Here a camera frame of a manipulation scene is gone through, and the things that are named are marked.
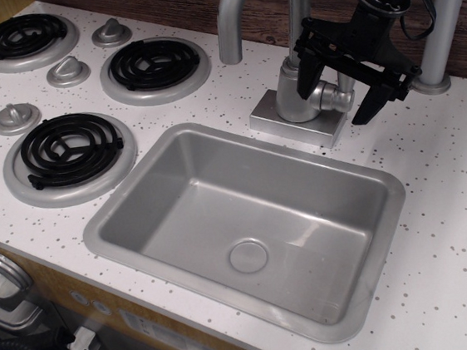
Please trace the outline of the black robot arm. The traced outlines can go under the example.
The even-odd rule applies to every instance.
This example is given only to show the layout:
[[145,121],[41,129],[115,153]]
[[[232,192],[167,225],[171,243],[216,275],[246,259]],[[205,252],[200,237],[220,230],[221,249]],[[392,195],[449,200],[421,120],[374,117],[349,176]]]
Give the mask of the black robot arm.
[[[431,0],[422,0],[436,20]],[[421,68],[396,49],[390,32],[394,22],[406,23],[411,0],[357,0],[348,22],[305,17],[294,47],[300,59],[297,93],[307,99],[320,82],[324,67],[368,85],[353,125],[365,125],[388,101],[404,100]]]

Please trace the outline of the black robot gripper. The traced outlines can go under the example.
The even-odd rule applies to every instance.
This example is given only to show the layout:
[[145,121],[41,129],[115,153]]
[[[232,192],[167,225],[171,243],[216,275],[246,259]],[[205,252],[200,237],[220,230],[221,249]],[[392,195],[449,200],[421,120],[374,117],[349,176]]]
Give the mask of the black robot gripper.
[[396,49],[390,32],[409,6],[410,0],[358,0],[348,22],[305,17],[294,47],[300,58],[298,95],[308,99],[324,67],[365,83],[371,88],[352,119],[358,126],[371,121],[392,93],[408,92],[420,67]]

